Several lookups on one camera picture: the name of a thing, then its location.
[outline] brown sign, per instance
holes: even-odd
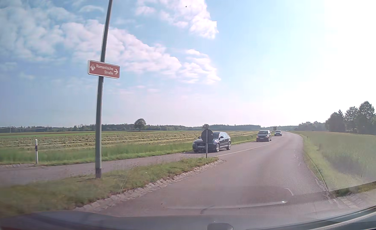
[[[118,79],[120,78],[120,67],[105,62],[88,60],[88,74]]]

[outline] white lane line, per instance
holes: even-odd
[[[241,151],[236,151],[236,152],[228,153],[228,154],[236,154],[236,153],[239,153],[239,152],[243,152],[243,151],[247,151],[247,150],[251,150],[251,149],[257,149],[257,148],[267,146],[267,145],[269,145],[269,144],[264,144],[264,145],[261,145],[261,146],[258,146],[258,147],[254,147],[254,148],[250,148],[250,149],[244,149],[244,150],[241,150]]]
[[[290,189],[288,189],[288,188],[285,188],[285,189],[290,191]],[[292,194],[292,196],[294,196],[292,191],[290,191],[290,194]]]

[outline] sky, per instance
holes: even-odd
[[[0,127],[95,124],[108,0],[0,0]],[[263,127],[376,110],[376,1],[114,0],[103,124]]]

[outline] dark hatchback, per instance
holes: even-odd
[[[282,136],[282,131],[276,130],[275,133],[273,134],[274,136]]]
[[[260,130],[256,135],[256,142],[271,141],[272,135],[270,130]]]
[[[220,149],[231,149],[231,137],[225,132],[213,132],[214,136],[208,143],[208,152],[219,152]],[[206,142],[201,138],[192,143],[194,153],[205,152]]]

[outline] asphalt road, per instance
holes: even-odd
[[[324,210],[340,212],[341,206],[326,197],[323,181],[306,164],[297,134],[284,132],[271,142],[250,142],[210,155],[226,162],[99,213],[117,217],[270,213],[290,216],[287,222],[296,223],[318,218]]]
[[[237,151],[247,150],[249,148],[258,147],[264,143],[244,143],[233,145],[231,150],[222,150],[219,153],[210,154],[223,155],[230,154]],[[151,156],[144,158],[103,161],[103,173],[111,170],[124,170],[134,166],[159,164],[162,162],[178,161],[183,158],[204,157],[205,154],[192,154],[192,153],[177,153],[159,156]],[[94,163],[77,164],[77,165],[59,165],[59,166],[39,166],[25,165],[21,167],[3,168],[0,167],[0,186],[7,185],[23,185],[30,182],[44,181],[44,180],[57,180],[75,175],[87,175],[94,173]]]

